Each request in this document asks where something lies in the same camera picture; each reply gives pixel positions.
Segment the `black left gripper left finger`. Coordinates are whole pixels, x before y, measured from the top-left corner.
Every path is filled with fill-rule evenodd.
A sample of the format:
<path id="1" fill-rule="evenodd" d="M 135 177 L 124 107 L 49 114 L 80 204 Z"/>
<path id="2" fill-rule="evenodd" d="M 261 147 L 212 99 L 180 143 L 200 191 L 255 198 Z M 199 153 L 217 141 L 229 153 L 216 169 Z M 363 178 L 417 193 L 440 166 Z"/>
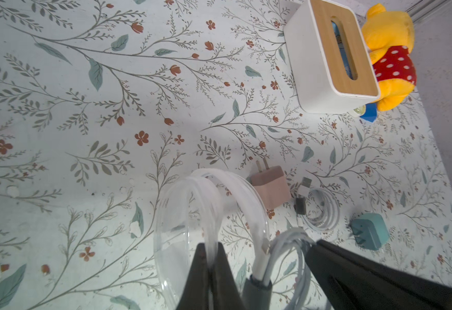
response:
<path id="1" fill-rule="evenodd" d="M 207 265 L 205 244 L 197 246 L 176 309 L 245 309 L 221 243 L 211 267 Z"/>

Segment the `pink charger plug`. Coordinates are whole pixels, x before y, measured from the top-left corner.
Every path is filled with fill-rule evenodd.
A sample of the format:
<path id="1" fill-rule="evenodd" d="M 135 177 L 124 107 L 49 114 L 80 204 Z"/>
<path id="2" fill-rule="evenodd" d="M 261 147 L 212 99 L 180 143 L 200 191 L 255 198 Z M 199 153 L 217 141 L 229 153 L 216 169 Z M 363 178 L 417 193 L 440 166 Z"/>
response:
<path id="1" fill-rule="evenodd" d="M 282 167 L 270 167 L 265 158 L 263 165 L 258 160 L 256 165 L 258 172 L 250 176 L 250 181 L 266 210 L 273 210 L 287 203 L 291 199 L 291 192 Z"/>

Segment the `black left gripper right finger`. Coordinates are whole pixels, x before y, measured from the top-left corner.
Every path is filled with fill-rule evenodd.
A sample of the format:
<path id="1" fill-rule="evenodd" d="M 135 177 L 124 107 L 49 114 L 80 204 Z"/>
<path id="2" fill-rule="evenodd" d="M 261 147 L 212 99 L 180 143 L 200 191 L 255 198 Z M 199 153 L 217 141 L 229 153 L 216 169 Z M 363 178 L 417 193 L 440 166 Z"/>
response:
<path id="1" fill-rule="evenodd" d="M 319 240 L 305 261 L 333 309 L 452 309 L 452 288 Z"/>

